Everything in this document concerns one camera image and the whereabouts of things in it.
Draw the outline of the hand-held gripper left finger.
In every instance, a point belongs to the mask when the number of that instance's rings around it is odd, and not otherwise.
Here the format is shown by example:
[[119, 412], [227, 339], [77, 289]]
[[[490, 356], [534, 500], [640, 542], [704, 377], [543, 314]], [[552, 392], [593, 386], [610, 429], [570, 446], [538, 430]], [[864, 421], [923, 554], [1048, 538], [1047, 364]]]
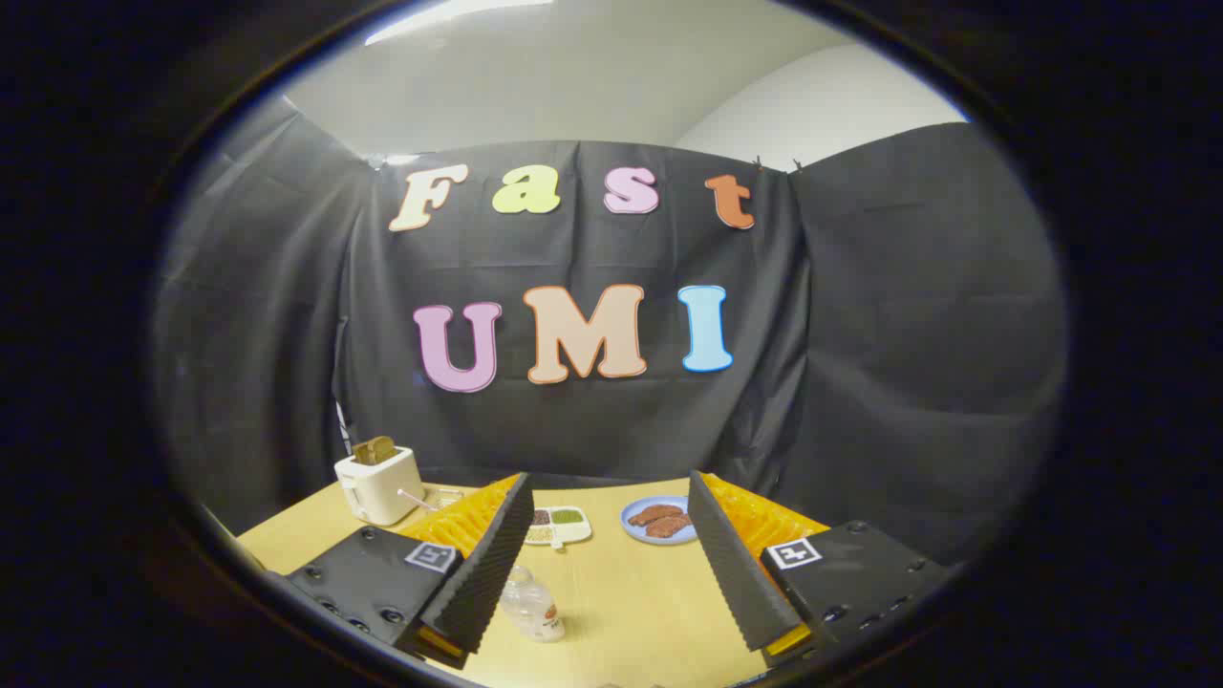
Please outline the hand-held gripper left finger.
[[517, 473], [404, 532], [362, 527], [287, 576], [300, 598], [399, 653], [462, 668], [534, 519]]

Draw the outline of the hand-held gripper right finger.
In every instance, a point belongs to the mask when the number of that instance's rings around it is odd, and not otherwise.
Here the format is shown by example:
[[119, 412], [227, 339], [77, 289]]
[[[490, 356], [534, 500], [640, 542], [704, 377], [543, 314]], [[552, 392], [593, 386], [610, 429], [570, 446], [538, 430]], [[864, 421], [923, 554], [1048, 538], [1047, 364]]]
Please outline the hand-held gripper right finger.
[[751, 653], [837, 657], [916, 613], [951, 571], [865, 521], [827, 527], [693, 470], [689, 517]]

